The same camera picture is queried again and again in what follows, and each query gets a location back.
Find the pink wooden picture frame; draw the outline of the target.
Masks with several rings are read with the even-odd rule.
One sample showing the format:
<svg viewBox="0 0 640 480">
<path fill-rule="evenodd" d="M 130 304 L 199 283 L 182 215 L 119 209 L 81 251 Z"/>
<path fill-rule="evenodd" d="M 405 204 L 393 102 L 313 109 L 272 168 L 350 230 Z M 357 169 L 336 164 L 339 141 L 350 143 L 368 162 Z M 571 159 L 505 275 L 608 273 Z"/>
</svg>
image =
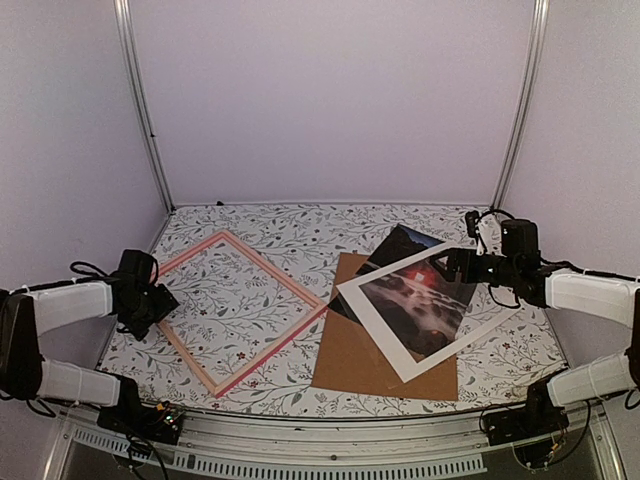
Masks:
<svg viewBox="0 0 640 480">
<path fill-rule="evenodd" d="M 326 309 L 323 300 L 228 230 L 162 262 L 158 282 L 179 303 L 158 329 L 216 398 Z"/>
</svg>

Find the landscape sunset photo print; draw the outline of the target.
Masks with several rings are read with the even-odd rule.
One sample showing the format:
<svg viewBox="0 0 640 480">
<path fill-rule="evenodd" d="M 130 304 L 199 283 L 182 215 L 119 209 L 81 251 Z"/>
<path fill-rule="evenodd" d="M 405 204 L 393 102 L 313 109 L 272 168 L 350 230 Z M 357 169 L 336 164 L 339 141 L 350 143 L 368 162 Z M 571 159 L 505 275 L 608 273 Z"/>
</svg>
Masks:
<svg viewBox="0 0 640 480">
<path fill-rule="evenodd" d="M 440 243 L 398 224 L 357 273 L 368 274 Z M 424 259 L 361 289 L 404 347 L 422 360 L 455 341 L 476 286 L 446 281 Z"/>
</svg>

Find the white photo mat board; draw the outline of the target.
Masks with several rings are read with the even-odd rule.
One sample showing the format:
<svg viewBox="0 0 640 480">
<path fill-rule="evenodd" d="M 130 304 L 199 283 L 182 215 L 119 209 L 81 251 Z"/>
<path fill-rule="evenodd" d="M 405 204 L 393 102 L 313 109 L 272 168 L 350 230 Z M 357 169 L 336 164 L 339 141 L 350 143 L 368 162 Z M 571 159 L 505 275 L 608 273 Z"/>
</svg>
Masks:
<svg viewBox="0 0 640 480">
<path fill-rule="evenodd" d="M 468 307 L 477 285 L 447 281 L 430 265 L 452 247 L 443 243 L 337 285 L 347 308 L 404 383 L 520 312 L 493 307 L 475 323 Z"/>
</svg>

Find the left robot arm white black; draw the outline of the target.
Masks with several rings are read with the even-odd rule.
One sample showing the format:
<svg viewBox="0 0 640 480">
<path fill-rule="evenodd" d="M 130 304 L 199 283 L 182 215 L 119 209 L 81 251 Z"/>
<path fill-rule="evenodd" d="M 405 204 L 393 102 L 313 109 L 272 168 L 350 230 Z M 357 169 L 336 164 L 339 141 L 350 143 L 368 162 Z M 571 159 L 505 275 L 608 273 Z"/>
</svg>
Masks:
<svg viewBox="0 0 640 480">
<path fill-rule="evenodd" d="M 44 357 L 40 337 L 87 319 L 115 316 L 142 340 L 179 302 L 162 284 L 126 280 L 71 282 L 1 293 L 1 392 L 17 400 L 55 399 L 109 409 L 128 434 L 148 426 L 135 381 Z"/>
</svg>

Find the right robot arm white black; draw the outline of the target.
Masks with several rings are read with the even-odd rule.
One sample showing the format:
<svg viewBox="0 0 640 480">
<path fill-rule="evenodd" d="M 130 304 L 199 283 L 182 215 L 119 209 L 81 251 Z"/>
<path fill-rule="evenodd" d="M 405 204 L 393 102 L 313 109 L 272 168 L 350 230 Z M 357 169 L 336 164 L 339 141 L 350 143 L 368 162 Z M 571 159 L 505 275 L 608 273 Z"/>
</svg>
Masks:
<svg viewBox="0 0 640 480">
<path fill-rule="evenodd" d="M 449 282 L 506 287 L 529 305 L 585 313 L 631 330 L 626 350 L 530 386 L 528 406 L 518 412 L 516 421 L 524 435 L 539 435 L 554 422 L 556 409 L 639 388 L 637 280 L 580 271 L 567 262 L 545 263 L 538 253 L 479 255 L 472 249 L 447 248 L 429 263 Z"/>
</svg>

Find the floral patterned table mat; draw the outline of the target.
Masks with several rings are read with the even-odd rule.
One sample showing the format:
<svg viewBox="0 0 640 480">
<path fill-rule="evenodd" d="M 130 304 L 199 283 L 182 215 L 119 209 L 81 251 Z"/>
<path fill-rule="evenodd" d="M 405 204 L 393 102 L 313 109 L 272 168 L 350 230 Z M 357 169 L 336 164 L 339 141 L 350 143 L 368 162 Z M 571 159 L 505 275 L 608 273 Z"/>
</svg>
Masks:
<svg viewBox="0 0 640 480">
<path fill-rule="evenodd" d="M 416 205 L 226 205 L 179 208 L 153 254 L 168 262 L 226 229 L 293 280 L 327 299 L 343 253 L 369 254 L 396 225 L 468 245 L 464 211 Z M 226 248 L 216 249 L 168 279 L 179 301 L 172 329 L 211 376 L 245 364 L 276 332 L 277 314 L 296 320 L 304 306 L 280 287 L 259 281 Z M 547 317 L 495 304 L 485 287 L 463 321 L 470 331 L 502 315 L 501 325 L 457 356 L 456 400 L 419 400 L 316 388 L 312 384 L 325 320 L 306 327 L 220 398 L 210 394 L 157 329 L 143 340 L 114 333 L 99 362 L 107 373 L 134 379 L 145 400 L 200 410 L 271 417 L 374 418 L 435 415 L 521 401 L 529 384 L 565 363 Z"/>
</svg>

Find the brown cardboard backing board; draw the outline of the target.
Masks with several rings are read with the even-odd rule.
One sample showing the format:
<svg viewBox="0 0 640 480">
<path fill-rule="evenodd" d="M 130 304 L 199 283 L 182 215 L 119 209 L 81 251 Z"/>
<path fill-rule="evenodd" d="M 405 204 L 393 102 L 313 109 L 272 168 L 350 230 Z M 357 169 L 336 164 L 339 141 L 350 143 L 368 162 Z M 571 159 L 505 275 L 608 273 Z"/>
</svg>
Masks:
<svg viewBox="0 0 640 480">
<path fill-rule="evenodd" d="M 413 312 L 397 300 L 412 290 L 402 280 L 376 281 L 373 300 L 391 316 L 391 328 L 415 360 L 437 352 L 448 344 L 437 325 L 426 320 L 424 309 Z M 434 368 L 403 382 L 366 329 L 340 311 L 338 292 L 326 315 L 312 386 L 353 394 L 403 399 L 458 399 L 457 358 L 451 356 Z"/>
</svg>

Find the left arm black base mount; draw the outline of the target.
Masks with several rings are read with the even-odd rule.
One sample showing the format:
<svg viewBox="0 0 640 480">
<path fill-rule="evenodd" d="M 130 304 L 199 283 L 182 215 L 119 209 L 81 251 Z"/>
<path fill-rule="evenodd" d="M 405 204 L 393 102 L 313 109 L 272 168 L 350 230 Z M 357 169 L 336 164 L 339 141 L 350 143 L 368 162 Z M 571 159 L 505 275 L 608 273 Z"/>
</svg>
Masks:
<svg viewBox="0 0 640 480">
<path fill-rule="evenodd" d="M 101 407 L 97 425 L 103 429 L 166 445 L 177 445 L 183 428 L 182 411 L 169 402 L 145 406 Z"/>
</svg>

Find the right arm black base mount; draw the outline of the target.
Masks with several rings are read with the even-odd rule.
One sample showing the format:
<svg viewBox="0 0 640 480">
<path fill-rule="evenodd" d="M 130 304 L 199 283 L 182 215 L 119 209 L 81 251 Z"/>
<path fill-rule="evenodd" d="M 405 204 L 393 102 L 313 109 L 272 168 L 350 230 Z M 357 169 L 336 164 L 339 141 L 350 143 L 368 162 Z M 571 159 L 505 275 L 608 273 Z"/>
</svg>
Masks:
<svg viewBox="0 0 640 480">
<path fill-rule="evenodd" d="M 526 405 L 485 408 L 479 428 L 490 446 L 510 444 L 516 460 L 534 470 L 551 465 L 564 442 L 569 419 L 563 408 Z"/>
</svg>

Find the aluminium front rail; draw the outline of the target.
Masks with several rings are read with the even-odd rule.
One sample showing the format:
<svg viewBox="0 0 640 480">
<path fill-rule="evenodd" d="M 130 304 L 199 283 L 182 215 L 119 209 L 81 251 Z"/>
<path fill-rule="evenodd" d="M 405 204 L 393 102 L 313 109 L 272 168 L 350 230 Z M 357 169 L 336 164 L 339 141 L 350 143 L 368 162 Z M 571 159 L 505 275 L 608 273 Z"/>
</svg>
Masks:
<svg viewBox="0 0 640 480">
<path fill-rule="evenodd" d="M 575 406 L 547 466 L 543 437 L 492 444 L 487 410 L 369 419 L 276 418 L 188 411 L 174 445 L 149 455 L 102 429 L 87 408 L 63 411 L 47 479 L 626 479 L 607 415 Z"/>
</svg>

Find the right aluminium corner post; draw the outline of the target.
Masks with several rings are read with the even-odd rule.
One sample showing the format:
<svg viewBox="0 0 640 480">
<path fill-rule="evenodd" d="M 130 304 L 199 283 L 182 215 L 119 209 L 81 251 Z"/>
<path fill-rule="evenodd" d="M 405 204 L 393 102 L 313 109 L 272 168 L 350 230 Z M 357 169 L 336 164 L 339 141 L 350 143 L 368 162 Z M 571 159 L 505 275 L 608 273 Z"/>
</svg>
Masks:
<svg viewBox="0 0 640 480">
<path fill-rule="evenodd" d="M 491 201 L 491 206 L 493 208 L 500 209 L 503 207 L 515 173 L 544 50 L 549 8 L 549 0 L 534 1 L 524 74 L 516 104 L 516 112 L 511 127 L 511 133 L 509 135 L 498 182 Z"/>
</svg>

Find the aluminium corner post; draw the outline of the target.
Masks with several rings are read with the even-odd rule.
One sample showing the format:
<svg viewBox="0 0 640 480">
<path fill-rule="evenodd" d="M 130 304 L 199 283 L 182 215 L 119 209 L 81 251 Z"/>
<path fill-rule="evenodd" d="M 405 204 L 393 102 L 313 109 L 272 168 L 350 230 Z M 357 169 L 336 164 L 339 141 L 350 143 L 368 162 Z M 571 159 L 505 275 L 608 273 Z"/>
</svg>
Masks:
<svg viewBox="0 0 640 480">
<path fill-rule="evenodd" d="M 534 1 L 524 74 L 516 104 L 516 112 L 511 127 L 511 133 L 509 135 L 498 182 L 491 201 L 491 206 L 493 208 L 500 209 L 503 207 L 515 173 L 544 50 L 549 8 L 549 0 Z"/>
<path fill-rule="evenodd" d="M 160 150 L 157 144 L 157 136 L 155 134 L 145 94 L 133 29 L 131 5 L 127 0 L 115 0 L 113 4 L 124 65 L 142 135 L 143 145 L 161 203 L 164 210 L 168 214 L 171 214 L 175 211 L 176 206 L 172 198 L 167 175 L 162 164 Z"/>
</svg>

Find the left aluminium corner post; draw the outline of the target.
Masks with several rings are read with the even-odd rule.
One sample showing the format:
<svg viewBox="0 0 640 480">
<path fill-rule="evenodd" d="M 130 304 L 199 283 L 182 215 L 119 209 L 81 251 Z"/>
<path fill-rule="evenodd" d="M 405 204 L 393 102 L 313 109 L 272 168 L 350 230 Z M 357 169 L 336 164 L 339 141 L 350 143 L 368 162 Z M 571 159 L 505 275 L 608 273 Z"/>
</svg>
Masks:
<svg viewBox="0 0 640 480">
<path fill-rule="evenodd" d="M 133 29 L 131 5 L 127 0 L 115 0 L 113 4 L 124 65 L 142 135 L 143 145 L 161 203 L 164 210 L 168 214 L 171 214 L 175 211 L 176 206 L 172 198 L 167 175 L 162 164 L 160 150 L 157 144 L 157 136 L 155 134 L 145 94 Z"/>
</svg>

